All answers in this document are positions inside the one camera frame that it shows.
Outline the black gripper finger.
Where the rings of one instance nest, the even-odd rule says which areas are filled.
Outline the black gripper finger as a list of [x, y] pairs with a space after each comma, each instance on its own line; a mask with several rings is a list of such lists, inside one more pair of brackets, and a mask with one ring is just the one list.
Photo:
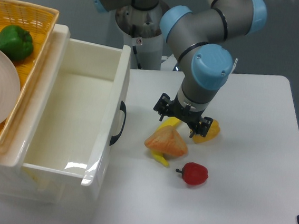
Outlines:
[[161, 122], [165, 116], [169, 116], [171, 113], [172, 100], [169, 95], [163, 93], [157, 103], [154, 105], [153, 109], [160, 115], [159, 121]]
[[210, 117], [202, 117], [199, 116], [195, 120], [192, 120], [190, 122], [189, 128], [190, 130], [190, 138], [193, 138], [194, 135], [199, 135], [201, 137], [206, 137], [212, 123], [213, 123], [212, 118]]

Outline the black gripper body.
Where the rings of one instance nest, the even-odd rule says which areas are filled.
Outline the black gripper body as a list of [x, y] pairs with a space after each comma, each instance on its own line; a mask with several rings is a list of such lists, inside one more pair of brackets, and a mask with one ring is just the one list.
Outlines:
[[201, 111], [194, 111], [190, 105], [182, 106], [177, 97], [172, 100], [170, 109], [171, 113], [169, 116], [178, 118], [182, 122], [186, 123], [188, 127], [192, 120], [195, 120], [202, 115]]

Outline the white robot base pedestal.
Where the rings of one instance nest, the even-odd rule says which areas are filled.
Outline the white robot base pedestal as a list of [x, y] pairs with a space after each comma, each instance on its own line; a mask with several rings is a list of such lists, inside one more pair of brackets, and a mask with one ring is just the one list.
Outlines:
[[148, 11], [140, 11], [132, 6], [116, 10], [115, 21], [123, 33], [124, 45], [131, 47], [132, 69], [161, 69], [164, 38], [159, 25], [168, 9], [169, 6], [160, 1]]

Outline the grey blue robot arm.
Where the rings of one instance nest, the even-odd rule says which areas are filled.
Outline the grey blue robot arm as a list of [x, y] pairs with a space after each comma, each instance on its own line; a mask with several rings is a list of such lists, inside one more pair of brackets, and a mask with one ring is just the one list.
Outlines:
[[205, 137], [213, 120], [203, 113], [236, 66], [221, 43], [261, 30], [267, 20], [264, 1], [207, 0], [209, 9], [200, 13], [161, 0], [93, 1], [99, 12], [115, 13], [132, 49], [132, 68], [158, 70], [163, 45], [170, 47], [185, 77], [175, 98], [163, 94], [154, 110], [186, 123], [191, 135]]

